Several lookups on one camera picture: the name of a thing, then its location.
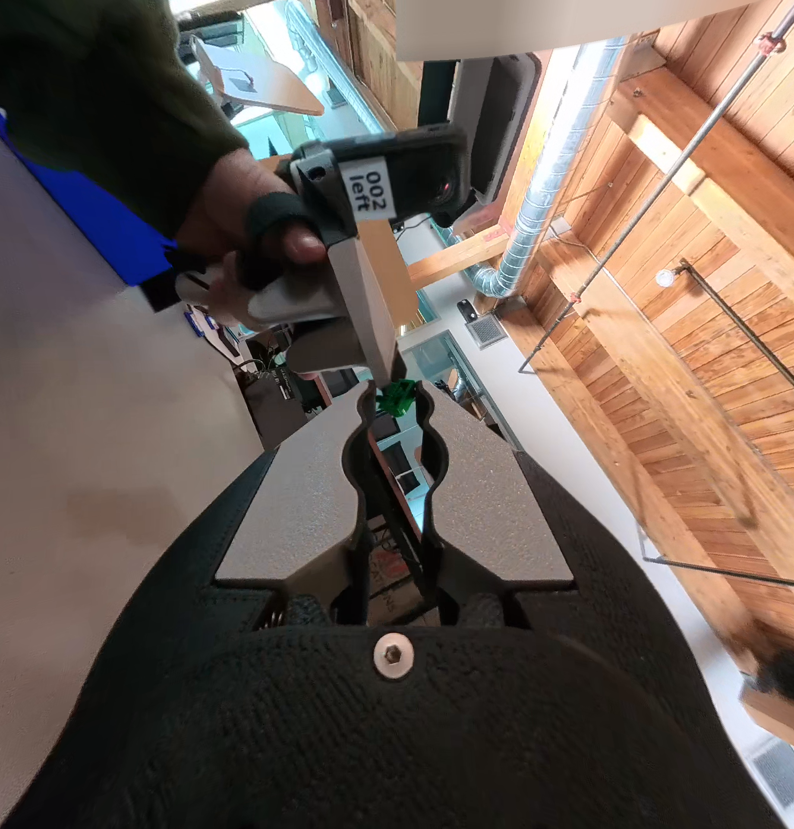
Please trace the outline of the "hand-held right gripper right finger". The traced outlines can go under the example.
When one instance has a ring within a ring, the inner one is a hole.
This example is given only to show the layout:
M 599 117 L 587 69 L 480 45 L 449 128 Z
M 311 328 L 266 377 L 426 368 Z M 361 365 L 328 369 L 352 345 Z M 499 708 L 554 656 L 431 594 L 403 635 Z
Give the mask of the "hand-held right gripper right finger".
M 519 594 L 564 592 L 574 576 L 518 453 L 427 381 L 415 410 L 429 484 L 420 562 L 441 623 L 482 614 L 486 624 L 527 625 Z

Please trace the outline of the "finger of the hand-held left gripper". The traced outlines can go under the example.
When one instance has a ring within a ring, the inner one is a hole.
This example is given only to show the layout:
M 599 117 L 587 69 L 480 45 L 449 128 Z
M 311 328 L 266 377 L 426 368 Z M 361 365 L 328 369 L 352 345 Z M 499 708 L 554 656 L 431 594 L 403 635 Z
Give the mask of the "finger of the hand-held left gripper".
M 303 376 L 370 364 L 351 320 L 333 317 L 292 326 L 287 365 Z
M 388 386 L 398 374 L 399 351 L 394 323 L 365 249 L 358 237 L 351 237 L 330 246 L 328 258 L 364 363 L 376 385 Z

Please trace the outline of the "person's left hand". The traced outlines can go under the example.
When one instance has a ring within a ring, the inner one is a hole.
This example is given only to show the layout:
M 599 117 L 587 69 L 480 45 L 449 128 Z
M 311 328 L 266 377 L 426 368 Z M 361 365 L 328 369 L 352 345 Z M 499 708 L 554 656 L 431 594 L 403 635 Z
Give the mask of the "person's left hand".
M 293 193 L 286 181 L 257 161 L 246 149 L 219 159 L 197 192 L 175 234 L 179 247 L 220 262 L 222 271 L 211 281 L 208 311 L 218 323 L 231 325 L 239 296 L 239 255 L 252 250 L 287 267 L 320 264 L 328 252 L 308 223 L 278 223 L 252 238 L 247 233 L 249 208 L 272 193 Z

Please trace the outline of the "small green lego piece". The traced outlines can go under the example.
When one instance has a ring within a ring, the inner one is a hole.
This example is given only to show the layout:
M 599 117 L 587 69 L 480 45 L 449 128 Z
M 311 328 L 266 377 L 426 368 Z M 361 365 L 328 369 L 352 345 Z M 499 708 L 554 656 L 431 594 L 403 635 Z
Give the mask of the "small green lego piece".
M 405 416 L 415 401 L 417 385 L 416 380 L 401 379 L 378 391 L 375 397 L 377 413 L 395 419 Z

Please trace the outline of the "wooden table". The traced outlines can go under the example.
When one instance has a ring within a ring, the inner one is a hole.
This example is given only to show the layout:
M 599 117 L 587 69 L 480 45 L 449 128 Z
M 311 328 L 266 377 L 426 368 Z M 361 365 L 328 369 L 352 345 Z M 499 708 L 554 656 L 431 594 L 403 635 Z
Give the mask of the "wooden table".
M 288 67 L 268 58 L 206 44 L 191 37 L 199 82 L 218 104 L 241 104 L 308 116 L 324 115 L 323 103 Z

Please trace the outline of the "black monitor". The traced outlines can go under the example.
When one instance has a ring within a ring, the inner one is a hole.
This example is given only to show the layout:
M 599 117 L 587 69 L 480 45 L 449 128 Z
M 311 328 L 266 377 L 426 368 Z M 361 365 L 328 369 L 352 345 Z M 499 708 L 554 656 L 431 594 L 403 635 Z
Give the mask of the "black monitor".
M 463 130 L 471 182 L 482 205 L 495 201 L 541 75 L 533 53 L 460 60 L 448 119 Z

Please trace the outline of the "threaded metal ceiling rod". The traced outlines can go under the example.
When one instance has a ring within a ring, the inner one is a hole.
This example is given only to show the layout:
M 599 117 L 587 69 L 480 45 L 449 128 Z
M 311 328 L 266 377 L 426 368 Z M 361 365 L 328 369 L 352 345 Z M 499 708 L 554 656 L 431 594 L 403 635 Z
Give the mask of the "threaded metal ceiling rod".
M 794 203 L 794 184 L 757 147 L 723 122 L 726 112 L 759 70 L 785 51 L 785 38 L 793 26 L 794 5 L 772 32 L 759 36 L 749 65 L 676 157 L 671 152 L 679 148 L 684 126 L 702 112 L 702 99 L 682 85 L 677 76 L 662 69 L 645 74 L 641 96 L 627 95 L 629 88 L 619 89 L 620 98 L 613 99 L 612 119 L 660 167 L 664 176 L 597 260 L 590 275 L 569 295 L 566 306 L 519 368 L 520 374 L 529 374 L 529 364 L 549 336 L 580 304 L 581 296 L 607 270 L 610 260 L 670 184 L 694 198 L 700 210 L 727 237 L 755 254 L 759 264 L 771 266 L 778 285 L 794 299 L 794 231 L 778 231 L 771 223 L 772 216 L 762 212 L 764 205 L 758 206 L 753 195 L 753 178 L 764 179 L 766 188 L 760 199 L 775 199 L 779 205 Z

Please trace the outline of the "black equipment box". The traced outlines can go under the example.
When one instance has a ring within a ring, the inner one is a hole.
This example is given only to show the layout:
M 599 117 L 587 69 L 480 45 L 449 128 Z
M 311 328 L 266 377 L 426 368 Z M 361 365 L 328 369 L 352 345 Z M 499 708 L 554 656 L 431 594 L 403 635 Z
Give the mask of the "black equipment box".
M 278 448 L 307 424 L 302 405 L 286 395 L 272 372 L 239 368 L 236 378 L 264 450 Z

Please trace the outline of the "silver spiral ventilation duct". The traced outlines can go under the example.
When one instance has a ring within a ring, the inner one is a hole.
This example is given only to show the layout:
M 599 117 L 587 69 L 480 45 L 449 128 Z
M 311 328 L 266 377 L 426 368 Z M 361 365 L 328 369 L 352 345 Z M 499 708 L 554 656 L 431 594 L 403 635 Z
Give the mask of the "silver spiral ventilation duct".
M 481 294 L 506 299 L 519 290 L 526 266 L 553 217 L 558 197 L 603 116 L 637 38 L 618 36 L 578 48 L 500 264 L 496 268 L 474 265 L 466 270 Z

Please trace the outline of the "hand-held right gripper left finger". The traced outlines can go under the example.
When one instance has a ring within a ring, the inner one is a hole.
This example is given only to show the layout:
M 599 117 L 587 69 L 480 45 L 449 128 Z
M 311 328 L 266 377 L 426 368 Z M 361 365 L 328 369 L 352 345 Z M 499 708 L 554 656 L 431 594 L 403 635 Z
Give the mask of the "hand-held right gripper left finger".
M 283 441 L 216 570 L 216 584 L 319 601 L 365 625 L 371 531 L 363 485 L 375 386 L 365 381 Z

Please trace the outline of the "blue panel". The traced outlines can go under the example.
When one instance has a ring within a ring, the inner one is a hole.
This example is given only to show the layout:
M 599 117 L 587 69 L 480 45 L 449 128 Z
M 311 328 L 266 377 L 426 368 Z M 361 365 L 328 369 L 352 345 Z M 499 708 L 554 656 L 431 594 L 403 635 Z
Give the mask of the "blue panel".
M 0 140 L 126 285 L 141 285 L 167 270 L 170 240 L 81 173 L 29 160 L 9 138 L 1 110 Z

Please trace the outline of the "grey wall vent grille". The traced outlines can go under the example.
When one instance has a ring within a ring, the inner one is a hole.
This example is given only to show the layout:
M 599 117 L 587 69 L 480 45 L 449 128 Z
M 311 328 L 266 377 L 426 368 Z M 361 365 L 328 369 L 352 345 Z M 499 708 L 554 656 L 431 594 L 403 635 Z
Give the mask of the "grey wall vent grille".
M 508 338 L 506 329 L 493 313 L 476 316 L 466 323 L 465 328 L 475 346 L 481 351 Z

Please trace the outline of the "person's left forearm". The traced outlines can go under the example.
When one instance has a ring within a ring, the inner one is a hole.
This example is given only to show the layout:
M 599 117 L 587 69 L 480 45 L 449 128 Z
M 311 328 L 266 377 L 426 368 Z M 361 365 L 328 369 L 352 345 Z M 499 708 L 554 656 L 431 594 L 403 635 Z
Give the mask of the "person's left forearm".
M 247 149 L 177 42 L 168 2 L 0 2 L 0 108 L 15 146 L 165 236 L 217 161 Z

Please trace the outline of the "white vent grille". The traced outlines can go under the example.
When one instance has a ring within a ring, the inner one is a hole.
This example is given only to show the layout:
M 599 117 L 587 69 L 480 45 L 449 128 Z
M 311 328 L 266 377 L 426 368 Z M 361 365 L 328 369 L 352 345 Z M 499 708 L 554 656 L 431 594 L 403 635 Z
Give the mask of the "white vent grille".
M 794 813 L 794 747 L 772 737 L 758 746 L 750 763 L 771 800 L 784 813 Z

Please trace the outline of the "black ceiling pipe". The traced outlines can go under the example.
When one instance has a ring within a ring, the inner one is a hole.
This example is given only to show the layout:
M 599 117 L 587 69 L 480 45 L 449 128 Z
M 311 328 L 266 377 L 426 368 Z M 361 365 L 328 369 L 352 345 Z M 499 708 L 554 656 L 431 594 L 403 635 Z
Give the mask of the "black ceiling pipe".
M 692 281 L 698 285 L 701 290 L 709 297 L 713 303 L 722 311 L 722 313 L 732 321 L 734 326 L 747 338 L 747 340 L 760 352 L 760 354 L 774 367 L 777 373 L 785 379 L 791 388 L 794 389 L 794 372 L 788 368 L 785 363 L 778 358 L 775 353 L 765 345 L 761 337 L 759 337 L 752 327 L 750 327 L 742 317 L 723 299 L 718 291 L 713 288 L 708 281 L 701 275 L 701 273 L 685 258 L 681 258 L 679 264 L 673 269 L 674 275 L 686 273 L 690 275 Z

